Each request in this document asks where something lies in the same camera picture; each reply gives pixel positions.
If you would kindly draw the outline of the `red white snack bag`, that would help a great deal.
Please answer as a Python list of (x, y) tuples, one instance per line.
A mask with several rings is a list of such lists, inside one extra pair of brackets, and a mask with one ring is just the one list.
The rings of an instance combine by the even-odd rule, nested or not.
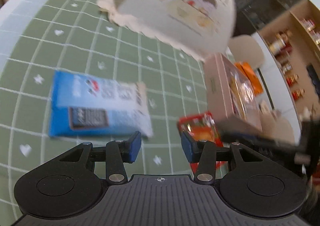
[(200, 114), (181, 117), (177, 122), (177, 128), (180, 134), (183, 152), (194, 175), (199, 165), (199, 158), (195, 156), (200, 153), (202, 149), (190, 142), (188, 136), (194, 141), (211, 141), (214, 142), (217, 147), (223, 147), (214, 123), (213, 115), (209, 111), (206, 111)]

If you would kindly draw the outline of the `green grid tablecloth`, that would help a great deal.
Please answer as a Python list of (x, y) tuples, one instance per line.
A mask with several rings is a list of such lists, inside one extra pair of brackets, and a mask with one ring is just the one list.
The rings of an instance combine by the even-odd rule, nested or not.
[(156, 39), (111, 23), (95, 0), (11, 0), (1, 9), (1, 225), (21, 213), (14, 185), (26, 172), (84, 143), (111, 136), (50, 137), (55, 72), (85, 94), (103, 81), (146, 85), (153, 135), (132, 174), (189, 174), (176, 123), (206, 110), (202, 63)]

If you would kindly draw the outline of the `brown plush teddy bear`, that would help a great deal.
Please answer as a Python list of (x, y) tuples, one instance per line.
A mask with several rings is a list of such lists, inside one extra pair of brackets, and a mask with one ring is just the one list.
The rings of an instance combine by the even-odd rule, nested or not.
[(259, 111), (262, 135), (265, 138), (295, 145), (293, 128), (279, 110)]

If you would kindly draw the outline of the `pink gift box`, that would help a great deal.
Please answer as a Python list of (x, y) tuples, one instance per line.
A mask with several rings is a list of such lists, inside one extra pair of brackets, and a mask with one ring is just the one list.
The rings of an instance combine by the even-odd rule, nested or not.
[(208, 110), (223, 132), (261, 134), (262, 126), (253, 88), (247, 77), (223, 54), (204, 62)]

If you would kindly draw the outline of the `orange snack bag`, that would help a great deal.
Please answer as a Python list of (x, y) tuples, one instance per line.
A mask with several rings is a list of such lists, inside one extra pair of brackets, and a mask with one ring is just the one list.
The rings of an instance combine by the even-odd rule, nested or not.
[(236, 62), (235, 66), (240, 70), (240, 72), (248, 78), (250, 81), (254, 95), (260, 95), (263, 93), (263, 87), (256, 76), (255, 72), (253, 71), (252, 67), (247, 62)]

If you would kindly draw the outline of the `white food cover tent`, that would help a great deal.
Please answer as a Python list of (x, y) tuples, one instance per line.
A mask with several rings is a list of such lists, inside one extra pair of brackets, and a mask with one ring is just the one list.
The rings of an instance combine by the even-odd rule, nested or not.
[(226, 51), (235, 25), (234, 0), (97, 0), (119, 26), (204, 60)]

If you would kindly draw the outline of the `red gold figurine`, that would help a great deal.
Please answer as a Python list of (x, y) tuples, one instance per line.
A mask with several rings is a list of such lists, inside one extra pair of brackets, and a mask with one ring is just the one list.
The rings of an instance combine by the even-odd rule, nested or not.
[(304, 96), (305, 90), (304, 89), (297, 89), (294, 90), (291, 94), (294, 101), (298, 101), (301, 97)]
[(299, 76), (297, 74), (293, 74), (286, 77), (286, 82), (289, 87), (292, 87), (294, 84), (298, 82)]

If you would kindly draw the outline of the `beige chair behind box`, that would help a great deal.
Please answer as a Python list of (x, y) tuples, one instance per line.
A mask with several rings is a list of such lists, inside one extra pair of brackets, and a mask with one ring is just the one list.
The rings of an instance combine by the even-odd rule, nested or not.
[(228, 48), (236, 62), (247, 62), (253, 70), (259, 68), (265, 61), (261, 47), (249, 35), (239, 35), (231, 38)]

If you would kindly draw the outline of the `blue snack bag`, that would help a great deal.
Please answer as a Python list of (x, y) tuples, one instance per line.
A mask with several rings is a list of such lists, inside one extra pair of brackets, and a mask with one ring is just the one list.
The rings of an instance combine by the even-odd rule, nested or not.
[(146, 85), (55, 71), (50, 137), (153, 135)]

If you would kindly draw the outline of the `wooden display shelf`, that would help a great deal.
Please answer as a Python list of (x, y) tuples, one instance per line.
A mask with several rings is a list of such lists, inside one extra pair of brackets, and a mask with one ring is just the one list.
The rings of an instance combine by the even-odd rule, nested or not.
[[(311, 0), (300, 0), (258, 33), (280, 68), (298, 116), (309, 111), (318, 118), (319, 8)], [(289, 87), (286, 77), (293, 74), (299, 79)], [(291, 93), (297, 89), (304, 89), (305, 93), (294, 101)]]

